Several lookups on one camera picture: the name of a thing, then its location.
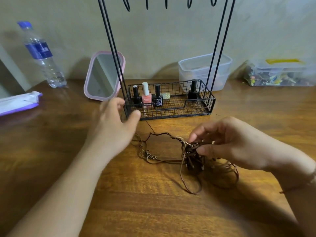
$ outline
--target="bracelet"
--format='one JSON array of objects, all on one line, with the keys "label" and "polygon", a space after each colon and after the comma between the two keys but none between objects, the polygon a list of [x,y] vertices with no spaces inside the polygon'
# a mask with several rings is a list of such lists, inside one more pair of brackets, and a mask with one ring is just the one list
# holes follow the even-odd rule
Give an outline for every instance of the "bracelet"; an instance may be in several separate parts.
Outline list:
[{"label": "bracelet", "polygon": [[287,190],[281,191],[280,194],[284,194],[285,192],[289,192],[289,191],[292,191],[292,190],[296,190],[296,189],[302,188],[305,185],[308,185],[308,184],[312,183],[312,181],[315,179],[315,177],[316,177],[316,167],[315,167],[313,173],[310,175],[309,179],[305,183],[300,184],[300,185],[295,186],[295,187],[292,187],[292,188],[289,188]]}]

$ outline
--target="jewelry stand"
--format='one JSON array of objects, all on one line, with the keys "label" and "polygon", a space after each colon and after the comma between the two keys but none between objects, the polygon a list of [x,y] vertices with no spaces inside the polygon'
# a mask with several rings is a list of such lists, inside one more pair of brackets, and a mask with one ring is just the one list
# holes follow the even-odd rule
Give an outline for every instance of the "jewelry stand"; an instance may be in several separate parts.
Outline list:
[{"label": "jewelry stand", "polygon": [[[120,85],[122,87],[122,93],[123,93],[123,98],[125,100],[125,105],[124,105],[124,112],[126,117],[134,111],[134,110],[140,110],[141,112],[141,118],[140,120],[151,120],[151,119],[163,119],[163,118],[174,118],[174,117],[188,117],[188,116],[201,116],[201,115],[210,115],[212,113],[214,104],[215,104],[215,97],[212,94],[213,91],[213,86],[215,82],[215,77],[218,71],[219,63],[221,60],[221,56],[223,53],[223,48],[231,20],[231,16],[233,13],[235,1],[233,0],[232,6],[229,12],[229,17],[225,29],[225,34],[223,38],[223,43],[221,46],[221,50],[219,52],[219,57],[218,57],[218,62],[216,65],[215,73],[214,73],[214,78],[211,86],[211,90],[208,90],[207,84],[209,82],[210,74],[211,74],[211,69],[213,66],[213,61],[214,61],[214,56],[212,55],[212,61],[210,64],[210,69],[207,77],[207,82],[204,83],[201,80],[197,80],[196,84],[196,90],[197,90],[197,99],[188,99],[188,92],[190,90],[192,81],[178,81],[174,83],[160,83],[160,88],[161,88],[161,93],[169,93],[170,94],[170,99],[164,100],[164,105],[163,106],[156,106],[155,103],[148,103],[146,104],[146,108],[144,108],[143,104],[134,104],[133,103],[133,97],[132,97],[132,91],[133,91],[133,85],[126,86],[121,64],[119,61],[119,56],[118,52],[116,50],[116,45],[111,29],[111,24],[109,21],[109,16],[106,10],[105,6],[105,1],[104,0],[98,0],[103,23],[105,26],[107,38],[109,40],[115,68],[117,71],[118,79],[120,82]],[[128,0],[123,0],[123,3],[127,9],[127,11],[130,11],[130,4]],[[211,5],[214,7],[217,3],[217,0],[211,0]],[[220,33],[222,30],[222,25],[223,25],[223,20],[224,16],[226,13],[226,8],[227,8],[227,3],[228,0],[225,1],[224,9],[223,9],[223,14],[222,14],[222,19],[219,25],[218,29],[218,34],[214,46],[214,51],[213,53],[216,53],[217,45],[218,45],[218,40],[220,37]],[[192,0],[187,0],[187,7],[190,8],[192,5]],[[148,0],[146,0],[146,8],[148,10]],[[168,8],[168,0],[165,0],[165,8]],[[143,94],[143,88],[141,84],[137,85],[138,90],[139,90],[139,95]],[[150,93],[154,93],[155,90],[155,84],[148,84],[148,89]]]}]

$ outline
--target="mirror glass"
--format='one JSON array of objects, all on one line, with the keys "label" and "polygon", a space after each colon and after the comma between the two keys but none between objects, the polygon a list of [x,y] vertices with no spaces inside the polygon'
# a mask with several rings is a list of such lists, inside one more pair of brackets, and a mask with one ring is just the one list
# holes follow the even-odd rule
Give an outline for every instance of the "mirror glass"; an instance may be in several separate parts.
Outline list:
[{"label": "mirror glass", "polygon": [[112,54],[99,54],[92,66],[87,91],[92,96],[109,97],[116,90],[118,80]]}]

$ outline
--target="forearm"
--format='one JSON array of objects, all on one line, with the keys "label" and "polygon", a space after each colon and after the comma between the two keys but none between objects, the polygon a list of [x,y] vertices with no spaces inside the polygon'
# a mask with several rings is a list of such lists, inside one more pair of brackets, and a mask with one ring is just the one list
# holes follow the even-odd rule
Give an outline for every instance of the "forearm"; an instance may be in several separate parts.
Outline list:
[{"label": "forearm", "polygon": [[305,235],[316,236],[316,181],[310,181],[316,163],[300,151],[289,158],[291,161],[273,174]]},{"label": "forearm", "polygon": [[8,237],[77,237],[102,168],[79,154]]}]

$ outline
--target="wooden tabletop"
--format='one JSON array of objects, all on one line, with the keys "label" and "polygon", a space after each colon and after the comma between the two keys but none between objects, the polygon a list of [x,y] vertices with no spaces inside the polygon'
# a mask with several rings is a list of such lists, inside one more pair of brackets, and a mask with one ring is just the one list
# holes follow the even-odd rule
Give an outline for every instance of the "wooden tabletop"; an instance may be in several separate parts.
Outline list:
[{"label": "wooden tabletop", "polygon": [[[129,84],[139,81],[128,81]],[[83,81],[53,89],[46,82],[39,107],[0,117],[0,236],[5,235],[68,167],[84,143],[90,115],[99,105],[83,94]],[[155,132],[188,137],[200,122],[235,116],[315,158],[316,88],[250,87],[229,80],[214,92],[210,116],[148,121]],[[142,121],[137,132],[147,136]],[[148,149],[180,157],[180,144],[151,137]],[[179,166],[150,165],[130,145],[103,171],[80,236],[302,236],[276,179],[239,168],[235,188],[203,179],[203,191],[182,188]],[[192,187],[194,179],[186,177]]]}]

